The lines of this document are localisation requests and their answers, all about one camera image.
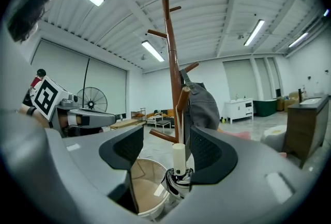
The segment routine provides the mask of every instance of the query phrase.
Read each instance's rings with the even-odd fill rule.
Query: ceiling
[[[288,45],[325,11],[320,0],[170,0],[180,64],[224,56],[289,53]],[[165,33],[161,0],[52,0],[42,19],[148,72],[168,66],[167,43],[146,35]],[[244,42],[259,19],[253,42]],[[141,45],[149,40],[163,56],[158,62]]]

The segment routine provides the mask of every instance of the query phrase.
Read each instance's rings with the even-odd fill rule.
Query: standing fan
[[[81,108],[105,112],[107,110],[107,99],[102,91],[94,87],[86,87],[78,93],[78,105]]]

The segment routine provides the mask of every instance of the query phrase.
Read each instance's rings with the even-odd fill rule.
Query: gray bag
[[[184,144],[186,145],[186,160],[191,155],[190,151],[190,127],[218,129],[220,117],[216,101],[205,89],[203,83],[193,83],[182,69],[182,77],[186,85],[190,88],[189,103],[184,109]]]

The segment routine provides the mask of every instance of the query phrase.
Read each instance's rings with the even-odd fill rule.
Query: roller blind
[[[258,70],[260,73],[264,100],[270,100],[273,98],[273,95],[271,92],[271,84],[267,71],[267,66],[265,65],[263,58],[255,59],[255,61],[257,63]]]
[[[95,87],[104,93],[108,104],[107,113],[126,113],[126,71],[91,59],[85,87]]]
[[[48,77],[76,94],[83,88],[87,61],[83,55],[42,40],[31,64],[36,72],[44,69]]]
[[[255,83],[254,72],[249,60],[224,62],[225,73],[231,100],[236,94],[239,98],[258,99],[258,91]]]
[[[277,72],[275,61],[273,58],[268,58],[268,61],[270,64],[271,72],[273,74],[275,89],[280,89],[278,72]]]

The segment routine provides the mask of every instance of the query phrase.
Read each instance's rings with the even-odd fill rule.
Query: white cabinet
[[[232,120],[234,119],[252,117],[253,120],[254,118],[252,98],[237,99],[237,100],[231,100],[229,102],[225,102],[225,108],[227,111],[227,119],[230,119],[231,124],[232,124]]]

